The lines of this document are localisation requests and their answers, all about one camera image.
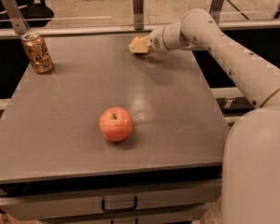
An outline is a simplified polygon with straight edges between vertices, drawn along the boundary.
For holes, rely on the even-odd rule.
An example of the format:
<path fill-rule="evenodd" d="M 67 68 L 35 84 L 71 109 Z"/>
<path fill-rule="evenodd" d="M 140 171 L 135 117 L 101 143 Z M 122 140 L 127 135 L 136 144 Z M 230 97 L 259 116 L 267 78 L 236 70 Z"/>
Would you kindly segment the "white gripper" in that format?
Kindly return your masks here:
<path fill-rule="evenodd" d="M 142 38 L 136 43 L 131 43 L 129 45 L 129 50 L 131 53 L 148 53 L 148 46 L 156 52 L 165 52 L 168 51 L 163 40 L 163 28 L 157 28 L 153 30 L 149 35 L 146 35 L 145 38 Z"/>

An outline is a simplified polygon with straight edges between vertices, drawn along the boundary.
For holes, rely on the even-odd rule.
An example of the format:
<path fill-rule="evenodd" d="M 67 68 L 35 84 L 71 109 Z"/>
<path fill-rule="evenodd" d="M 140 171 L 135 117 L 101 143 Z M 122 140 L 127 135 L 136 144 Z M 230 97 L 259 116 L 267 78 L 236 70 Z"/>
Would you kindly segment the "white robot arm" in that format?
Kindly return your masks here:
<path fill-rule="evenodd" d="M 221 224 L 280 224 L 280 68 L 234 41 L 203 9 L 133 38 L 130 52 L 203 50 L 242 94 L 224 146 Z"/>

